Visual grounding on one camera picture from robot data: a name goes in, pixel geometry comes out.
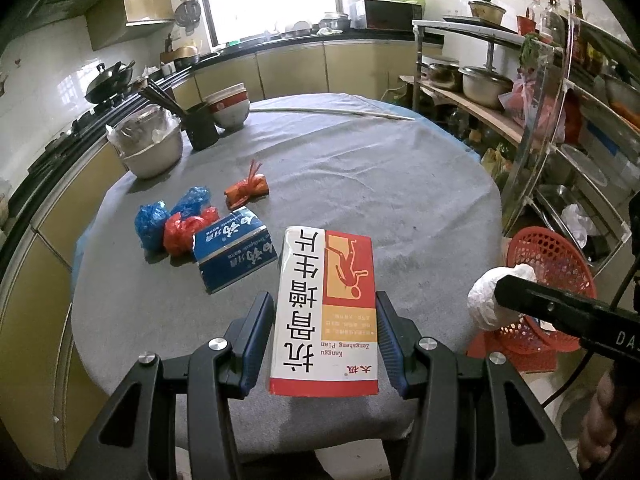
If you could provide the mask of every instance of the wok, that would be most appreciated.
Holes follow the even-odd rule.
[[[99,75],[89,83],[84,98],[90,103],[100,104],[109,97],[124,92],[131,81],[135,63],[132,61],[127,66],[123,66],[119,61],[109,68],[105,68],[104,63],[100,63],[97,66]]]

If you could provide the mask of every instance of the human hand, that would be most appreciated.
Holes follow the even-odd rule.
[[[589,412],[582,420],[582,433],[578,443],[578,466],[587,470],[595,463],[605,462],[611,455],[611,443],[619,430],[609,410],[613,404],[615,386],[610,372],[606,372],[591,399]],[[640,392],[636,392],[625,411],[625,423],[635,426],[640,422]]]

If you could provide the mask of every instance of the blue toothpaste box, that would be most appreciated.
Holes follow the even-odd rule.
[[[225,288],[278,258],[267,226],[245,207],[197,232],[193,254],[210,292]]]

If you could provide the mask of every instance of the round table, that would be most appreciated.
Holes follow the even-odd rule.
[[[196,263],[145,259],[134,231],[140,205],[164,200],[171,208],[191,186],[209,187],[224,215],[223,191],[246,177],[252,158],[263,163],[271,194],[248,207],[275,247],[290,225],[371,237],[376,289],[386,290],[423,335],[463,351],[475,333],[466,295],[495,266],[500,247],[500,196],[477,156],[431,121],[357,96],[290,96],[252,107],[391,111],[416,120],[256,112],[201,152],[192,153],[185,138],[180,163],[153,180],[123,176],[88,233],[73,298],[74,340],[90,377],[110,394],[141,352],[189,354],[244,316],[258,291],[276,296],[276,263],[209,295]],[[242,455],[396,439],[408,431],[416,404],[390,386],[382,358],[378,395],[309,399],[268,394],[270,352],[271,343],[249,396],[230,401]],[[182,396],[176,437],[187,447]]]

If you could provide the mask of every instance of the white crumpled bag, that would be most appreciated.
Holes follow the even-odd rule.
[[[536,273],[533,267],[527,264],[517,264],[511,267],[495,267],[485,272],[471,287],[466,297],[466,306],[469,315],[476,322],[476,326],[482,330],[497,330],[500,327],[516,323],[521,314],[514,310],[504,308],[495,301],[494,291],[498,280],[505,276],[517,276],[530,282],[536,281]]]
[[[569,204],[562,210],[560,218],[571,231],[581,249],[587,244],[587,236],[600,234],[596,225],[579,204]]]

